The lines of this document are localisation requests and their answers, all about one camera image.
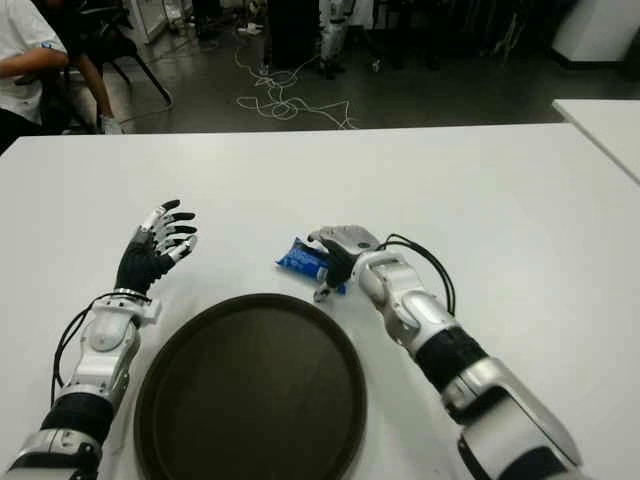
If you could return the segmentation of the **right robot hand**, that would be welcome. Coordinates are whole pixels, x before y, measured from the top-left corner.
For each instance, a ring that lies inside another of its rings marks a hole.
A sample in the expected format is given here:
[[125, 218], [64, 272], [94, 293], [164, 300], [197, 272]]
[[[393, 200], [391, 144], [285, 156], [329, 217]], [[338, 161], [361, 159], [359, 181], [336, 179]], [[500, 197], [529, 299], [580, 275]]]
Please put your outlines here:
[[327, 274], [314, 293], [314, 301], [324, 301], [332, 291], [349, 280], [354, 266], [363, 253], [376, 250], [380, 242], [359, 225], [325, 226], [307, 236], [319, 243], [327, 255]]

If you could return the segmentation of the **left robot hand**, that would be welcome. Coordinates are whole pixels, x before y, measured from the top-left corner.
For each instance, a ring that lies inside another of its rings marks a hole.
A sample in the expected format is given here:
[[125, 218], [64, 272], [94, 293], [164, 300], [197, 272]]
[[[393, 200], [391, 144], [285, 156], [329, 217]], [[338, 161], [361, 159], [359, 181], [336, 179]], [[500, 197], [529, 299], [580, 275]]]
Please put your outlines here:
[[155, 281], [193, 252], [196, 215], [178, 211], [180, 205], [178, 199], [162, 203], [135, 229], [117, 269], [115, 290], [146, 295]]

